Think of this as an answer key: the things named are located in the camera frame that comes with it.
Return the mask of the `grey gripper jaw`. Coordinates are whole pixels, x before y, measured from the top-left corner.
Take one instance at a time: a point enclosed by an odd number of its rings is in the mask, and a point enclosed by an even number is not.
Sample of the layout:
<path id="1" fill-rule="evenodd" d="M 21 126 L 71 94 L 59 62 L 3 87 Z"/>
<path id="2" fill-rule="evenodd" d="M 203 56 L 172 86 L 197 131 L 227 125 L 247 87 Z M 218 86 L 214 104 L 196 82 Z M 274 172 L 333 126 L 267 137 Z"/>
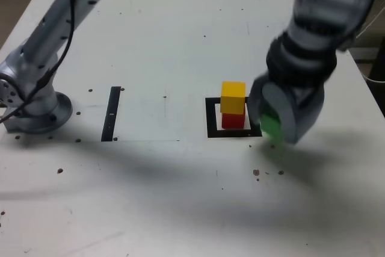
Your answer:
<path id="1" fill-rule="evenodd" d="M 315 124 L 324 104 L 324 88 L 263 86 L 260 128 L 272 140 L 297 144 Z"/>
<path id="2" fill-rule="evenodd" d="M 250 94 L 248 97 L 248 117 L 253 126 L 257 126 L 260 122 L 263 107 L 263 95 L 262 89 L 266 84 L 266 73 L 258 76 L 251 86 Z"/>

